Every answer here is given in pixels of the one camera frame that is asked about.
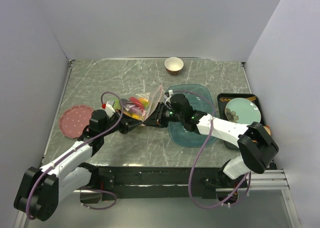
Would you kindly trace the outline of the red chili pepper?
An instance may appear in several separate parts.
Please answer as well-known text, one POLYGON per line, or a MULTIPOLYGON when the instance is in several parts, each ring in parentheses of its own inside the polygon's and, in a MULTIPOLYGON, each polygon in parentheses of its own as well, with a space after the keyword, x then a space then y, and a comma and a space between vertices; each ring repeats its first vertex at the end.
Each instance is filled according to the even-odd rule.
POLYGON ((133 103, 135 106, 137 106, 140 110, 144 110, 145 109, 144 106, 139 102, 139 100, 136 97, 131 96, 129 98, 129 101, 131 103, 133 103))

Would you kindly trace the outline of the orange fruit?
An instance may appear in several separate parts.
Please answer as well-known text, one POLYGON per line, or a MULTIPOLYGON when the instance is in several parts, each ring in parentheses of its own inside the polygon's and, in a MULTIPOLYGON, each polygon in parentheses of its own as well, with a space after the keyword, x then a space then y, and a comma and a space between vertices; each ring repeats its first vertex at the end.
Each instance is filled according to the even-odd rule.
POLYGON ((142 118, 141 116, 139 116, 138 114, 132 114, 131 117, 132 117, 133 119, 136 119, 136 120, 140 120, 140 121, 143 120, 143 118, 142 118))

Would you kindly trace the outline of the pale green cabbage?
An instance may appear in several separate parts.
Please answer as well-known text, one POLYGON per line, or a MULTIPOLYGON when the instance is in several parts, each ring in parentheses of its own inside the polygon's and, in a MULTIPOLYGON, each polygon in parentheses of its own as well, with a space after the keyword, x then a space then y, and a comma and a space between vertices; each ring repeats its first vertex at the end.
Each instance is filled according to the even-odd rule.
POLYGON ((121 102, 118 99, 114 101, 113 109, 114 110, 120 110, 120 111, 122 110, 121 102))

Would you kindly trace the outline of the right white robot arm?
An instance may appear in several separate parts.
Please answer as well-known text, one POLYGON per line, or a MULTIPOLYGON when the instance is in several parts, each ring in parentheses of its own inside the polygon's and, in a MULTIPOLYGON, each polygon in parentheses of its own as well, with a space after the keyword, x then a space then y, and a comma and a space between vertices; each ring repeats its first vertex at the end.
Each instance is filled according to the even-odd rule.
POLYGON ((263 174, 279 152, 279 147, 258 122, 238 124, 193 109, 184 94, 170 98, 170 105, 157 104, 153 113, 143 122, 145 126, 166 128, 169 123, 181 123, 189 132, 207 135, 236 146, 240 155, 227 161, 217 174, 224 187, 232 186, 238 177, 249 172, 263 174))

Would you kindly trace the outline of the yellow lemon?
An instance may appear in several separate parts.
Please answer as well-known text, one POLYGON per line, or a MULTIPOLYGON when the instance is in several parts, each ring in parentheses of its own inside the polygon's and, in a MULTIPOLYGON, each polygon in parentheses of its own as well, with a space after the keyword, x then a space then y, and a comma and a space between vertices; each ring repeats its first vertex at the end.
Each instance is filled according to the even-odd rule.
POLYGON ((149 100, 145 97, 139 97, 139 102, 143 105, 144 108, 147 108, 149 105, 149 100))

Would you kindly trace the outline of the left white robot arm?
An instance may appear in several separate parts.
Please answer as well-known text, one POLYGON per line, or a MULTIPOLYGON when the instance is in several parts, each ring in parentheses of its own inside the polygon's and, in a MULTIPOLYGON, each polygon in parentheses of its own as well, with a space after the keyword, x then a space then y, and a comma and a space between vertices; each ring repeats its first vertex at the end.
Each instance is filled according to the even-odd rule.
POLYGON ((30 220, 48 220, 58 204, 79 188, 93 190, 102 186, 99 168, 86 162, 103 146, 104 137, 114 132, 126 134, 143 122, 116 109, 108 116, 94 110, 81 135, 66 152, 40 168, 30 167, 22 177, 13 202, 15 209, 30 220))

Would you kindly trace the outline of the clear zip top bag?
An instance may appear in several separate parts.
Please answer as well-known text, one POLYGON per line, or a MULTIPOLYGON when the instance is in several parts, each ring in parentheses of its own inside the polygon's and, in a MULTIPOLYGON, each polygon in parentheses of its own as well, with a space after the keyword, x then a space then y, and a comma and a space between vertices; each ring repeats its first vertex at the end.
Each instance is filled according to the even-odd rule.
POLYGON ((163 97, 163 86, 159 85, 151 92, 131 93, 115 98, 112 108, 124 109, 124 114, 135 120, 144 122, 155 110, 163 97))

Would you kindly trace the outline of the purple eggplant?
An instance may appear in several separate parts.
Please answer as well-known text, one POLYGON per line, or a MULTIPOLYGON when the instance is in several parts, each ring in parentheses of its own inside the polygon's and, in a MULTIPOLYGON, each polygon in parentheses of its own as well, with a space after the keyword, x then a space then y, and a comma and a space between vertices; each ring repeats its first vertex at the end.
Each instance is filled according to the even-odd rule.
POLYGON ((130 112, 130 113, 132 113, 132 114, 139 114, 139 113, 141 113, 141 109, 140 109, 138 106, 136 106, 135 104, 126 103, 126 104, 124 105, 124 108, 125 108, 125 110, 126 110, 127 112, 130 112))

